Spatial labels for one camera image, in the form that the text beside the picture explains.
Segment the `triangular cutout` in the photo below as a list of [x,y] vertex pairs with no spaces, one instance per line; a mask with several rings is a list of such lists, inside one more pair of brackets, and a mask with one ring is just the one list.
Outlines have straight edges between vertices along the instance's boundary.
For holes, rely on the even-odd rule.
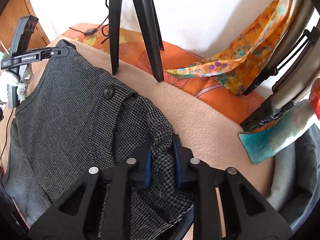
[[85,192],[85,185],[81,184],[59,207],[59,211],[70,216],[76,216]]
[[244,206],[247,210],[248,216],[252,217],[254,215],[265,212],[263,205],[254,197],[254,195],[243,185],[240,184],[240,192],[242,199],[244,201]]

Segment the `dark gray fabric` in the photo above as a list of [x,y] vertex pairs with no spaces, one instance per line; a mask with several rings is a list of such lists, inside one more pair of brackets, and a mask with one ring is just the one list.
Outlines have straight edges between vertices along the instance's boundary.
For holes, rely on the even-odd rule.
[[[90,167],[113,167],[152,135],[151,185],[133,189],[132,239],[152,239],[176,223],[192,197],[174,187],[173,128],[152,102],[92,66],[64,41],[39,85],[16,110],[5,188],[29,225]],[[103,97],[112,85],[114,96]]]
[[279,211],[296,232],[320,198],[320,131],[314,124],[295,142],[296,179],[289,201]]

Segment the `gloved hand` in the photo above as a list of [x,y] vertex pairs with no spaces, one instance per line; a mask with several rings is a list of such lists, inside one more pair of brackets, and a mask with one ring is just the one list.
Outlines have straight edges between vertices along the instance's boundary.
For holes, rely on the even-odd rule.
[[19,80],[18,76],[10,71],[3,71],[0,75],[0,121],[3,120],[3,110],[9,101],[8,86],[18,87],[17,94],[21,101],[26,100],[27,88],[33,79],[31,64],[28,64],[23,77]]

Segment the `black button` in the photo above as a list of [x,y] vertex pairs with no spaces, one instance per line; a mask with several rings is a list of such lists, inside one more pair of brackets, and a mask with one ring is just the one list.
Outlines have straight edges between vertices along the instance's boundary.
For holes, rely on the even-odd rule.
[[115,89],[113,88],[113,86],[106,86],[104,91],[103,91],[103,97],[105,99],[110,99],[113,97],[113,94],[115,93]]

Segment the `houndstooth fabric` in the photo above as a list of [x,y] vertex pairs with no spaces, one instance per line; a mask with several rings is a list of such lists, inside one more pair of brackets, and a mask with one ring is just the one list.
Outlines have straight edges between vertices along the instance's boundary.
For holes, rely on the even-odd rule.
[[[179,221],[192,197],[174,186],[173,128],[152,102],[92,66],[67,41],[16,110],[5,187],[32,223],[90,167],[110,168],[152,135],[151,184],[132,190],[131,239],[153,239]],[[111,99],[103,90],[112,85]]]

